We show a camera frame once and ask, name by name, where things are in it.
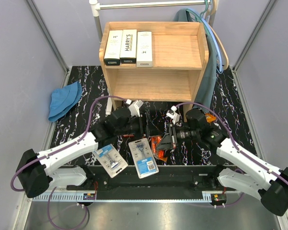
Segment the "orange razor pack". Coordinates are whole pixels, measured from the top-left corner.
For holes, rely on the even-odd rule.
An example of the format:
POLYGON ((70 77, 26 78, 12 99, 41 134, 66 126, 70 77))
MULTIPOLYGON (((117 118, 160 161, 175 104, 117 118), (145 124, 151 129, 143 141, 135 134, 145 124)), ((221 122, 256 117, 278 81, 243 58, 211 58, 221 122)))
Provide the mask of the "orange razor pack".
POLYGON ((212 115, 212 114, 209 114, 209 113, 206 113, 205 114, 205 117, 206 117, 206 121, 210 124, 210 123, 213 123, 217 120, 217 118, 212 115))
POLYGON ((157 160, 161 160, 163 162, 167 162, 167 157, 165 157, 164 150, 157 149, 158 145, 161 142, 161 136, 151 137, 151 150, 154 157, 157 160))

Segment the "white Harry's razor box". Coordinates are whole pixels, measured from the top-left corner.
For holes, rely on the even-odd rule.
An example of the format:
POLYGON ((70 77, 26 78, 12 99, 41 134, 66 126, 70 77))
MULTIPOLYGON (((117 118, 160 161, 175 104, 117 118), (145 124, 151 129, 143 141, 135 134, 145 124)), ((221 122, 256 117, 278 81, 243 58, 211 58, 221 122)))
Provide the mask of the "white Harry's razor box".
POLYGON ((121 64, 134 64, 136 63, 137 55, 137 30, 123 30, 120 61, 121 64))

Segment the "orange razor pack horizontal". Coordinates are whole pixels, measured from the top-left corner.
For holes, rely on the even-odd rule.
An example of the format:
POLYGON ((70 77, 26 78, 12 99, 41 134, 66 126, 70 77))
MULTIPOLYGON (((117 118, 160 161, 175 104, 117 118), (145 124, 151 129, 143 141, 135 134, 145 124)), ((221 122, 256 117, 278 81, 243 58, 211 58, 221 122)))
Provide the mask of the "orange razor pack horizontal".
POLYGON ((125 134, 125 135, 122 135, 122 136, 128 138, 128 137, 134 137, 135 135, 134 134, 125 134))

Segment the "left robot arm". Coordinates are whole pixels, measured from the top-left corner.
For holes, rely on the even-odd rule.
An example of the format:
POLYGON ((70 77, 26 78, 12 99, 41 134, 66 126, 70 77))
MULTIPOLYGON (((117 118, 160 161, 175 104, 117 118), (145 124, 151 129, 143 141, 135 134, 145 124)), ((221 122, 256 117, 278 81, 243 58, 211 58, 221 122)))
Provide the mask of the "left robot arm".
POLYGON ((89 152, 106 147, 119 136, 148 137, 153 132, 151 119, 146 113, 132 113, 130 108, 119 107, 95 123, 78 137, 54 148, 35 152, 29 149, 22 154, 15 176, 28 198, 35 198, 51 186, 80 186, 88 190, 94 178, 83 168, 68 171, 62 166, 89 152))

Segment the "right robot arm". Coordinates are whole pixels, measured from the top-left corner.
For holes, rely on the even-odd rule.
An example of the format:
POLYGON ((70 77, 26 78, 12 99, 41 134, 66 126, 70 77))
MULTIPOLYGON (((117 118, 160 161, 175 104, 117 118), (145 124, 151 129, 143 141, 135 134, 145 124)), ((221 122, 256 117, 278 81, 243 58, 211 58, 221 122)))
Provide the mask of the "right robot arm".
POLYGON ((172 120, 167 133, 157 145, 158 150, 171 150, 179 142, 193 140, 237 166, 242 173, 225 166, 217 166, 208 177, 209 187, 219 190, 232 188, 258 199, 276 216, 288 210, 288 167, 280 169, 250 153, 240 146, 226 131, 215 125, 214 115, 195 108, 189 110, 186 122, 180 122, 177 108, 173 106, 166 115, 172 120))

